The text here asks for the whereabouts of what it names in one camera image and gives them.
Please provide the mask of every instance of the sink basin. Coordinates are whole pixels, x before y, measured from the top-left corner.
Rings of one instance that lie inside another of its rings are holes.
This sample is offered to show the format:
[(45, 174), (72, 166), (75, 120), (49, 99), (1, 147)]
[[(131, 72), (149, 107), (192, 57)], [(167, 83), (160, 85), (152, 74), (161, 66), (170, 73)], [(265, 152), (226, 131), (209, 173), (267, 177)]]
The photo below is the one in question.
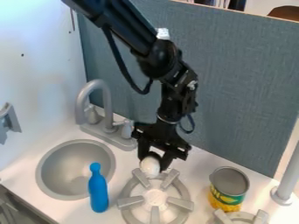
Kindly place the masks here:
[(88, 196), (89, 165), (101, 164), (101, 174), (108, 182), (115, 172), (115, 156), (103, 143), (73, 140), (48, 151), (36, 170), (39, 188), (59, 200), (79, 200)]

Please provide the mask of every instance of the black arm segment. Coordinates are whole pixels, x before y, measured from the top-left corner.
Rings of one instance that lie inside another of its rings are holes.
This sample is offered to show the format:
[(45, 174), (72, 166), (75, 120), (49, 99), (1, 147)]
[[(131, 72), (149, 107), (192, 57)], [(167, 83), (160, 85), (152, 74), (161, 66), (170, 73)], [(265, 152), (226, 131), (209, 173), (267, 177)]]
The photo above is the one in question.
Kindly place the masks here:
[(156, 30), (128, 0), (62, 0), (96, 26), (108, 26), (134, 53), (147, 56), (156, 42)]

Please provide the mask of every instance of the tin can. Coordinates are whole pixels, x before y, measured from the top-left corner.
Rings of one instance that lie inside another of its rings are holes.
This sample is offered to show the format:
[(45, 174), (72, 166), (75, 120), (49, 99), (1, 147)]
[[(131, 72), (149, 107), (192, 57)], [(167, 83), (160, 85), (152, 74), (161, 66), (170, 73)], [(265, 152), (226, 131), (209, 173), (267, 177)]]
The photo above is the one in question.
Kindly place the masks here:
[(233, 167), (224, 166), (210, 175), (208, 199), (213, 208), (221, 208), (226, 213), (239, 212), (249, 189), (247, 175)]

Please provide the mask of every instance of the gray partition wall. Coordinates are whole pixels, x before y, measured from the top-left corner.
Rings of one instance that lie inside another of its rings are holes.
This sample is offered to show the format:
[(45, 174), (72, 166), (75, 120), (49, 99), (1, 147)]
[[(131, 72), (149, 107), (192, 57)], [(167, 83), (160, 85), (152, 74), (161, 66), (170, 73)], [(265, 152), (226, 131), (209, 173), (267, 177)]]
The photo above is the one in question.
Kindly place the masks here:
[[(168, 0), (133, 0), (171, 39), (198, 73), (196, 130), (191, 144), (270, 177), (289, 139), (299, 109), (299, 24)], [(135, 93), (122, 77), (100, 29), (79, 17), (87, 78), (111, 87), (114, 112), (156, 120), (160, 86)], [(135, 81), (147, 79), (120, 42)], [(92, 95), (101, 104), (101, 92)]]

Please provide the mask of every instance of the countertop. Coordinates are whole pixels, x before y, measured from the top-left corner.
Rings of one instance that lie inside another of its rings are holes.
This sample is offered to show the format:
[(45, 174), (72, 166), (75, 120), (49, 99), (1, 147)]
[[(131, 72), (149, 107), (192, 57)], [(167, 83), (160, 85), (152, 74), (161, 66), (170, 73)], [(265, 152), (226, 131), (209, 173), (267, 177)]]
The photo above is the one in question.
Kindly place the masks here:
[[(125, 223), (115, 202), (117, 196), (132, 177), (132, 170), (138, 167), (136, 150), (123, 151), (105, 143), (115, 154), (115, 174), (108, 183), (110, 208), (105, 213), (94, 213), (89, 206), (89, 198), (75, 201), (63, 201), (50, 198), (39, 188), (35, 179), (35, 169), (39, 160), (53, 147), (74, 139), (100, 139), (82, 132), (78, 125), (71, 122), (60, 125), (53, 133), (39, 139), (22, 157), (0, 172), (3, 186), (31, 204), (41, 213), (61, 224), (122, 224)], [(251, 171), (224, 158), (193, 147), (187, 161), (175, 160), (170, 168), (180, 171), (180, 180), (190, 191), (195, 209), (186, 224), (207, 223), (212, 218), (206, 194), (209, 187), (209, 175), (220, 166), (233, 166), (242, 170), (250, 179), (250, 189), (244, 201), (242, 211), (256, 214), (262, 209), (270, 214), (271, 224), (297, 223), (296, 213), (299, 201), (295, 198), (292, 206), (279, 206), (270, 198), (270, 190), (278, 182), (255, 171)]]

